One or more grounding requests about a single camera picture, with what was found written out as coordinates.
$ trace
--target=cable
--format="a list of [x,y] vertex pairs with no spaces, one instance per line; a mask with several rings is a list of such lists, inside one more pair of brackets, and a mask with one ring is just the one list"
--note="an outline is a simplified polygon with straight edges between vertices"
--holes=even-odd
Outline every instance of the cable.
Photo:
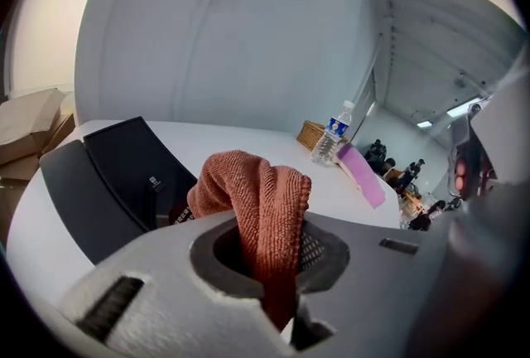
[[173,91],[173,104],[171,106],[171,121],[178,121],[182,113],[182,99],[186,90],[186,84],[195,54],[197,39],[199,38],[202,26],[204,25],[206,15],[210,9],[212,0],[199,0],[197,6],[193,10],[190,17],[190,25],[188,26],[186,39],[190,39],[185,44],[184,53],[182,54],[181,70],[176,74]]

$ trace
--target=pink paper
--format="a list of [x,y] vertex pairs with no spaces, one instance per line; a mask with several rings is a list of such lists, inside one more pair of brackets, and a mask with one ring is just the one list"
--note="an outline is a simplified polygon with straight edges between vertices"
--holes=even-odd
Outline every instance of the pink paper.
[[385,194],[379,185],[378,176],[356,148],[346,143],[337,152],[337,158],[342,163],[343,169],[347,169],[352,178],[357,181],[363,196],[374,209],[384,203]]

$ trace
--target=water bottle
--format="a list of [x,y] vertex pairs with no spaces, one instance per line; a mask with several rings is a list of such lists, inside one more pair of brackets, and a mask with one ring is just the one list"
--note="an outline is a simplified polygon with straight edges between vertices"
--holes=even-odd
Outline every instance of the water bottle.
[[324,135],[311,152],[311,160],[317,165],[327,167],[331,164],[331,158],[337,147],[337,143],[345,135],[346,129],[351,124],[351,111],[354,104],[349,100],[344,101],[342,112],[337,118],[330,119],[330,123],[324,130]]

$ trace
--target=white wall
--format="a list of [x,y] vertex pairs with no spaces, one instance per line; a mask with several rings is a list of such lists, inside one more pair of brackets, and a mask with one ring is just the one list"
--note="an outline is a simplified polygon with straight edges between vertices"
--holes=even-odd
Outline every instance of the white wall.
[[351,114],[351,124],[344,133],[344,138],[349,141],[352,140],[353,136],[357,133],[357,130],[363,123],[366,115],[373,102],[375,101],[375,88],[373,75],[366,80],[366,84],[363,89],[359,91],[356,100],[354,101],[354,111]]
[[387,147],[396,168],[403,170],[411,162],[425,161],[414,184],[421,193],[433,192],[447,172],[447,151],[419,128],[377,103],[361,124],[352,144],[363,150],[377,138]]
[[438,183],[438,186],[436,186],[432,191],[432,195],[439,201],[446,201],[447,203],[453,199],[453,196],[449,194],[448,183],[449,174],[445,174]]
[[140,114],[295,133],[353,98],[378,35],[371,0],[212,0],[186,78],[190,24],[203,6],[89,0],[75,68],[79,119]]
[[8,42],[10,97],[56,86],[72,91],[75,48],[87,0],[22,0]]

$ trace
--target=white ceiling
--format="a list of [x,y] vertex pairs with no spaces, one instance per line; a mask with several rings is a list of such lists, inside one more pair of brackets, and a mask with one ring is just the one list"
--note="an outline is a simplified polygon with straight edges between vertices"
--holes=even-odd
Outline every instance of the white ceiling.
[[446,111],[494,90],[524,31],[500,10],[487,20],[447,0],[384,1],[378,8],[387,56],[379,58],[387,61],[388,82],[378,101],[411,123],[431,120],[431,136],[447,146]]

